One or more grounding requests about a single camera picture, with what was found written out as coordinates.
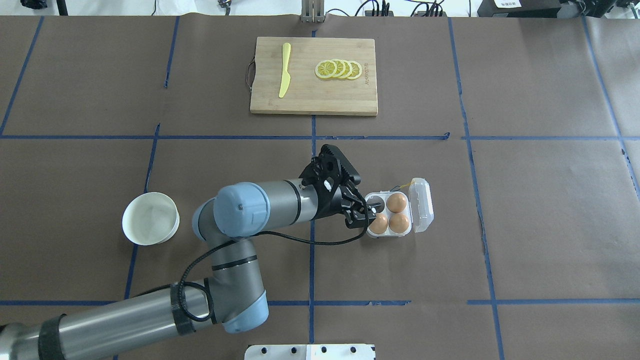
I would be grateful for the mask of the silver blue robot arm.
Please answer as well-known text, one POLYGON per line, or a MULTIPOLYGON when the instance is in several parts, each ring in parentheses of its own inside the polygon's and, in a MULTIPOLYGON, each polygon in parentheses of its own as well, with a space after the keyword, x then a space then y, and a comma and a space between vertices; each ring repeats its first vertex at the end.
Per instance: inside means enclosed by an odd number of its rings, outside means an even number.
MULTIPOLYGON (((83 306, 81 289, 97 290, 116 271, 115 192, 83 181, 1 182, 1 300, 10 306, 83 306)), ((269 315, 253 238, 274 229, 342 214, 323 186, 299 178, 240 183, 194 213, 195 244, 207 246, 212 272, 124 300, 92 300, 89 310, 59 314, 34 326, 1 327, 1 358, 94 360, 185 337, 221 324, 231 334, 252 330, 269 315)))

